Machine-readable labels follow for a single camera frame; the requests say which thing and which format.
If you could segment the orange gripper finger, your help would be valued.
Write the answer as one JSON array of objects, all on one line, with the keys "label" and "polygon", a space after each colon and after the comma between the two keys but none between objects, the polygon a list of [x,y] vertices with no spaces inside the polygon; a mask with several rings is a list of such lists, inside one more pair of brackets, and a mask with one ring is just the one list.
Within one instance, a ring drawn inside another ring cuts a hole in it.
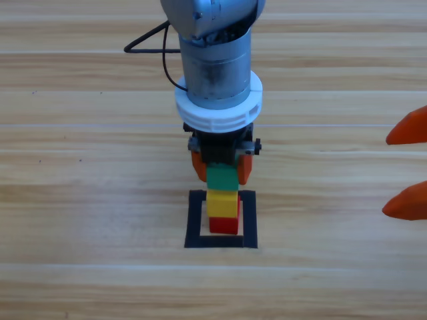
[{"label": "orange gripper finger", "polygon": [[393,197],[382,212],[395,219],[426,220],[426,182],[417,183]]},{"label": "orange gripper finger", "polygon": [[426,106],[409,112],[386,137],[388,145],[426,143]]}]

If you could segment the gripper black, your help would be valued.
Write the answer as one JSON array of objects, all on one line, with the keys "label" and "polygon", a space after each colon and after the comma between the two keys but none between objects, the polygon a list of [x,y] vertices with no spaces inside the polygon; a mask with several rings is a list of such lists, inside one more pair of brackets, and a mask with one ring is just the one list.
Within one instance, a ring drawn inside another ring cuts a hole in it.
[{"label": "gripper black", "polygon": [[207,181],[207,164],[235,165],[237,162],[239,184],[248,182],[252,172],[252,155],[259,155],[262,150],[261,140],[253,140],[253,123],[227,133],[208,133],[194,129],[187,123],[183,124],[183,130],[192,133],[188,149],[192,151],[192,165],[201,181]]}]

